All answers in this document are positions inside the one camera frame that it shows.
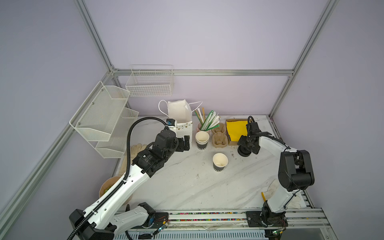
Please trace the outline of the stack of black lids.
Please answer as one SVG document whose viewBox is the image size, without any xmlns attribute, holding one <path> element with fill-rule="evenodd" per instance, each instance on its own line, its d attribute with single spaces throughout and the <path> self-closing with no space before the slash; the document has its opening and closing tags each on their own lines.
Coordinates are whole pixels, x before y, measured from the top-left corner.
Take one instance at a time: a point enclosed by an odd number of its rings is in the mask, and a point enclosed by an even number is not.
<svg viewBox="0 0 384 240">
<path fill-rule="evenodd" d="M 249 157 L 251 155 L 252 151 L 250 151 L 248 148 L 246 148 L 244 146 L 239 146 L 238 147 L 238 153 L 242 157 Z"/>
</svg>

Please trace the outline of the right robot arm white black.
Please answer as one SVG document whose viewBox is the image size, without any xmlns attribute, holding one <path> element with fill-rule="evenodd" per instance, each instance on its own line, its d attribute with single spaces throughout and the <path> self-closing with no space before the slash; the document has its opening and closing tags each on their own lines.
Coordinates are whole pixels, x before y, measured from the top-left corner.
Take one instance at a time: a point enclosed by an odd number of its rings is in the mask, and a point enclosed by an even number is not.
<svg viewBox="0 0 384 240">
<path fill-rule="evenodd" d="M 248 117 L 246 130 L 247 134 L 241 136 L 238 141 L 240 156 L 257 155 L 260 149 L 265 149 L 280 158 L 278 169 L 280 185 L 265 201 L 261 211 L 247 212 L 249 224 L 266 228 L 283 225 L 289 203 L 300 191 L 315 183 L 310 153 L 291 148 L 271 133 L 261 131 L 252 116 Z"/>
</svg>

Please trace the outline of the single black paper cup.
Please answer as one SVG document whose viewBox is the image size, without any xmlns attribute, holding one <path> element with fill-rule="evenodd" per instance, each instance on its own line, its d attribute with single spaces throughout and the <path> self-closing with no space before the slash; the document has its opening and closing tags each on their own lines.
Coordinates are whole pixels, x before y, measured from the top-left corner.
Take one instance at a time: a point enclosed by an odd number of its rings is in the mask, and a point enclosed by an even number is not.
<svg viewBox="0 0 384 240">
<path fill-rule="evenodd" d="M 228 157 L 223 153 L 216 153 L 213 156 L 213 167 L 217 172 L 221 172 L 228 165 Z"/>
</svg>

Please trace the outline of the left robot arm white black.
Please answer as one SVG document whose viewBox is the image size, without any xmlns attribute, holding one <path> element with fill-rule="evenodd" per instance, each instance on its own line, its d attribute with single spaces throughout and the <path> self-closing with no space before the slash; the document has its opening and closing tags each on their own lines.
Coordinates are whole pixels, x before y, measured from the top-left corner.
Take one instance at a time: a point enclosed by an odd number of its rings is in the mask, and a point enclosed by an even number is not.
<svg viewBox="0 0 384 240">
<path fill-rule="evenodd" d="M 102 197 L 85 210 L 76 209 L 71 213 L 74 230 L 68 238 L 112 240 L 121 232 L 150 224 L 155 210 L 147 203 L 123 214 L 116 212 L 143 183 L 164 167 L 175 152 L 189 151 L 190 142 L 190 136 L 177 138 L 175 132 L 165 127 L 154 142 L 137 153 L 129 170 Z"/>
</svg>

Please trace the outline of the stack of paper cups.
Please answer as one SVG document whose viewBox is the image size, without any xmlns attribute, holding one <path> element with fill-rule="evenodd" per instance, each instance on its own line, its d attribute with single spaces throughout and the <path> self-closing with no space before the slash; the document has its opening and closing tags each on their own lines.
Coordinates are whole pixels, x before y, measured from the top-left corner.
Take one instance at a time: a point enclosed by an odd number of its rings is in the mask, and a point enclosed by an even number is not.
<svg viewBox="0 0 384 240">
<path fill-rule="evenodd" d="M 210 140 L 210 135 L 207 132 L 199 131 L 195 135 L 195 140 L 199 150 L 206 149 L 208 141 Z"/>
</svg>

